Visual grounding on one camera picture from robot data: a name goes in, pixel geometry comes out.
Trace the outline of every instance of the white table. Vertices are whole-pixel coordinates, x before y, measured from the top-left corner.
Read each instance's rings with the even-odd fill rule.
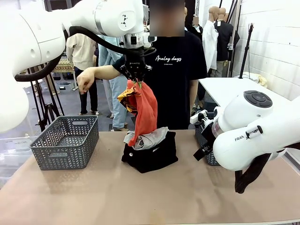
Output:
[[[221,107],[226,107],[238,94],[247,90],[260,91],[269,96],[273,101],[274,110],[282,108],[290,101],[254,81],[245,78],[205,78],[200,79],[199,82]]]

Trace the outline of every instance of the floor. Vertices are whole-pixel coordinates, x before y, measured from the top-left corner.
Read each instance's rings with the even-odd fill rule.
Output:
[[[42,82],[41,86],[43,89],[43,97],[45,99],[45,103],[52,102],[48,89],[45,89],[46,84]],[[107,118],[107,115],[110,114],[110,111],[108,109],[105,91],[101,80],[97,81],[97,90],[98,90],[98,110],[100,112],[98,118],[99,131],[109,131],[109,124],[112,124],[113,120]],[[25,88],[25,91],[28,93],[28,99],[29,99],[29,111],[26,119],[14,129],[11,129],[3,134],[0,134],[0,139],[24,137],[26,136],[26,134],[28,134],[29,136],[35,136],[41,133],[40,127],[35,126],[35,124],[38,123],[38,113],[36,110],[32,89],[31,87]],[[78,115],[78,113],[80,113],[80,99],[79,99],[78,90],[75,91],[61,90],[59,94],[59,98],[65,115]],[[89,107],[90,107],[90,100],[88,96],[87,110],[89,110]],[[126,122],[128,123],[128,129],[134,130],[135,127],[131,117],[133,117],[133,115],[128,112],[126,117]]]

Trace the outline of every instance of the basket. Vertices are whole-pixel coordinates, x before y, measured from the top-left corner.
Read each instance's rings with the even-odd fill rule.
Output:
[[[200,146],[204,145],[207,142],[207,140],[202,136],[201,132],[202,132],[201,126],[196,126],[195,135],[196,135],[196,139],[197,139],[198,143],[200,144]],[[205,159],[206,159],[206,162],[208,165],[212,165],[212,166],[220,165],[216,161],[213,151],[210,154],[206,155]]]
[[[83,169],[99,139],[98,116],[60,116],[30,145],[41,170]]]

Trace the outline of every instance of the light blue denim clothing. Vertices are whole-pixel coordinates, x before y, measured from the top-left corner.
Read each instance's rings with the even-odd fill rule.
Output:
[[[102,39],[109,42],[112,45],[120,46],[120,40],[117,37],[107,37],[100,35]],[[122,57],[122,54],[116,53],[99,45],[99,66],[112,65],[115,61]],[[109,80],[110,90],[105,89],[106,93],[112,96],[113,114],[112,126],[114,128],[123,128],[126,119],[127,109],[120,103],[117,97],[125,91],[127,87],[127,78],[124,75],[120,75],[112,80]]]

